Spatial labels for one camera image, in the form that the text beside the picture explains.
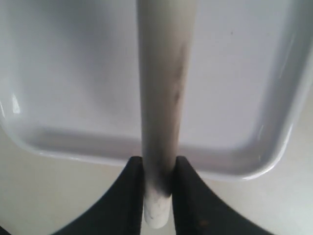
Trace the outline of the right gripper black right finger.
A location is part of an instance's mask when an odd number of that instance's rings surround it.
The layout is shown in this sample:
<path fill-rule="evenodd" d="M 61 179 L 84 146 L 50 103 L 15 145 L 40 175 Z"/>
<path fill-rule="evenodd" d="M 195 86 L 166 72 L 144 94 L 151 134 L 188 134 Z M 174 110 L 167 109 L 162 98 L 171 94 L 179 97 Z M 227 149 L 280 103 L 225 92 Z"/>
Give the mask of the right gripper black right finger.
<path fill-rule="evenodd" d="M 178 235 L 267 235 L 221 200 L 183 156 L 176 158 L 172 193 Z"/>

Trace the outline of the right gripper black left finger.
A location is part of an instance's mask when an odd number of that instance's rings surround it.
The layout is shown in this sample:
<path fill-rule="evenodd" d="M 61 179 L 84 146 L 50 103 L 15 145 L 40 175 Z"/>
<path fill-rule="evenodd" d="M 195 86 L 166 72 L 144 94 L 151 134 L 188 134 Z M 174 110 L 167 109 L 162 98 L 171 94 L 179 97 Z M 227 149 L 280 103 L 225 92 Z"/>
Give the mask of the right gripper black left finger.
<path fill-rule="evenodd" d="M 109 190 L 56 235 L 139 235 L 144 194 L 141 157 L 130 157 Z"/>

